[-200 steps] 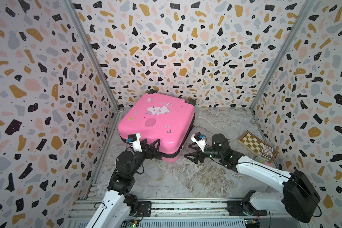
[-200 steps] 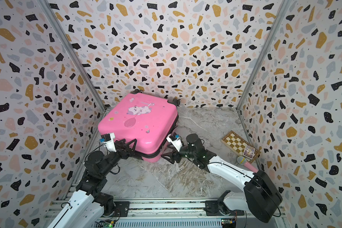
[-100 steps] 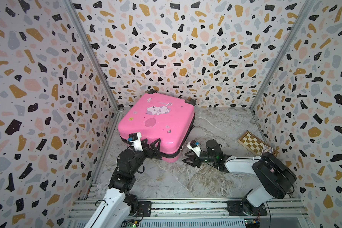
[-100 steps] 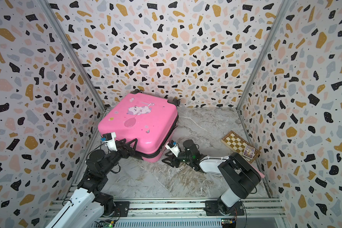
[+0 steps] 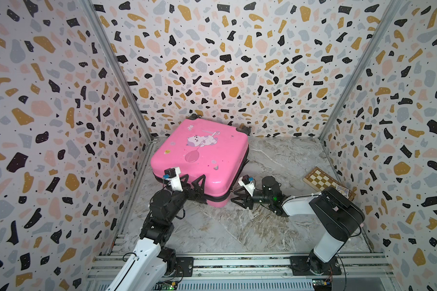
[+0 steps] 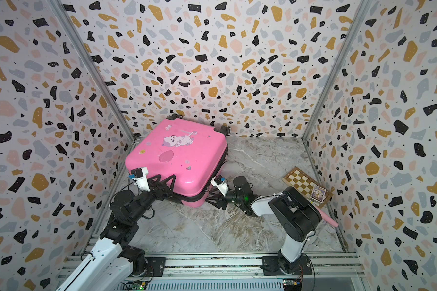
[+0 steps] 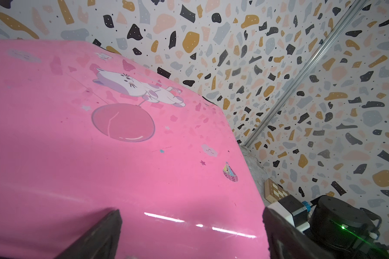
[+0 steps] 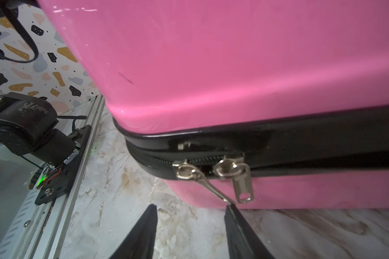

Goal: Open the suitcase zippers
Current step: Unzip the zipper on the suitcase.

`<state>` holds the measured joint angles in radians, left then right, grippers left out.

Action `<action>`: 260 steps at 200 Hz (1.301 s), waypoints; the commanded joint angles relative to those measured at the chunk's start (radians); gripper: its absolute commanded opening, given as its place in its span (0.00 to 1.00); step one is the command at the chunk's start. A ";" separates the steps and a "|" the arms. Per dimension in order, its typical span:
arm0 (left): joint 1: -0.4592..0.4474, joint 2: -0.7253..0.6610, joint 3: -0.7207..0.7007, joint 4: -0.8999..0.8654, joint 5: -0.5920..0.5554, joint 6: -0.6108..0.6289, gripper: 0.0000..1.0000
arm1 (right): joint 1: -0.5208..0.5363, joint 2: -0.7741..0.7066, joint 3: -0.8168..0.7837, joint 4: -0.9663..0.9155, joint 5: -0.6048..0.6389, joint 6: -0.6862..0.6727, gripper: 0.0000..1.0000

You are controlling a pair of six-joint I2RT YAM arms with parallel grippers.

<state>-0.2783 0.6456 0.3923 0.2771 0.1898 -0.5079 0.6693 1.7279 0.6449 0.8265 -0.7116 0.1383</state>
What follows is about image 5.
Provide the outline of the pink hard-shell suitcase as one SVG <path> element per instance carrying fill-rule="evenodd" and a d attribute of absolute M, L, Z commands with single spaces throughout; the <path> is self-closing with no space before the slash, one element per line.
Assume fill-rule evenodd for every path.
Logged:
<path fill-rule="evenodd" d="M 164 171 L 179 167 L 189 183 L 206 175 L 205 192 L 199 203 L 223 207 L 247 162 L 251 128 L 208 121 L 199 115 L 187 117 L 151 158 L 152 172 L 163 183 Z"/>

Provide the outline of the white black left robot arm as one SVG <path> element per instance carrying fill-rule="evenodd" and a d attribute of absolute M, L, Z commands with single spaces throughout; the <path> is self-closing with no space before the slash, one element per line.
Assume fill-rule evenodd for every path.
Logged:
<path fill-rule="evenodd" d="M 176 251 L 166 247 L 173 231 L 175 219 L 182 219 L 187 200 L 203 198 L 206 176 L 191 183 L 189 176 L 166 174 L 163 187 L 149 202 L 149 213 L 142 225 L 139 240 L 114 281 L 109 291 L 176 291 L 186 275 L 186 270 L 177 263 Z"/>

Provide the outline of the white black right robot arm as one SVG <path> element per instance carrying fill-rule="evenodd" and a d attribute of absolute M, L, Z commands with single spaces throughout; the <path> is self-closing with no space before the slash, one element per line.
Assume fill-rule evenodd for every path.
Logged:
<path fill-rule="evenodd" d="M 260 189 L 256 188 L 255 182 L 254 178 L 247 175 L 241 177 L 240 187 L 234 192 L 235 197 L 231 198 L 231 202 L 250 210 L 259 204 L 278 217 L 314 215 L 325 229 L 306 261 L 297 263 L 294 270 L 325 275 L 335 264 L 337 253 L 355 236 L 355 231 L 362 231 L 365 215 L 333 186 L 317 194 L 287 196 L 272 176 L 262 178 Z"/>

